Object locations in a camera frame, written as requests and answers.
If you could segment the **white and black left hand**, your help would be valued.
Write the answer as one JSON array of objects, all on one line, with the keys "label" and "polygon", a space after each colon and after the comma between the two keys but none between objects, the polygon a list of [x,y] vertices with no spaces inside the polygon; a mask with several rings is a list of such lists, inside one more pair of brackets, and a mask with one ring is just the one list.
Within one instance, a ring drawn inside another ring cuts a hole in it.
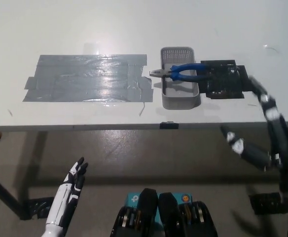
[{"label": "white and black left hand", "polygon": [[46,219],[45,229],[59,229],[58,236],[64,236],[78,204],[85,182],[88,163],[81,157],[69,170],[59,186]]}]

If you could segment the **black right hand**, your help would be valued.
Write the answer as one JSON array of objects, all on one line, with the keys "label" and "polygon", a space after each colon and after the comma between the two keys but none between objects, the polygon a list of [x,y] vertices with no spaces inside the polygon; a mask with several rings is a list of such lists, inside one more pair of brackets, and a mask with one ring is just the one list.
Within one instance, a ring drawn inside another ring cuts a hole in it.
[{"label": "black right hand", "polygon": [[220,129],[228,145],[243,160],[263,171],[272,167],[279,170],[280,201],[288,210],[288,126],[283,115],[278,111],[276,100],[256,78],[250,76],[249,81],[267,121],[271,152],[245,142],[243,138],[238,137],[227,126],[221,126]]}]

